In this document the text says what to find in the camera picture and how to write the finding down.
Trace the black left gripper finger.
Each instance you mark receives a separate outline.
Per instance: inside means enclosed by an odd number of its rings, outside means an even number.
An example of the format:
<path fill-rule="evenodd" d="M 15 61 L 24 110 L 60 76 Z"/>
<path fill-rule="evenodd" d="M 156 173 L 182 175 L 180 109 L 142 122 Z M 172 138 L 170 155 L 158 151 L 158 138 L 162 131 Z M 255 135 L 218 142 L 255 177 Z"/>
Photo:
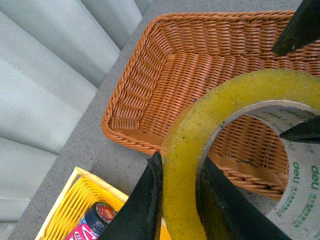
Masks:
<path fill-rule="evenodd" d="M 288 240 L 206 157 L 196 180 L 196 208 L 208 240 Z"/>
<path fill-rule="evenodd" d="M 159 240 L 163 205 L 162 156 L 155 152 L 100 240 Z"/>
<path fill-rule="evenodd" d="M 271 51 L 285 56 L 320 39 L 320 1 L 304 0 Z"/>
<path fill-rule="evenodd" d="M 320 143 L 320 117 L 311 118 L 282 132 L 279 137 L 296 143 Z"/>

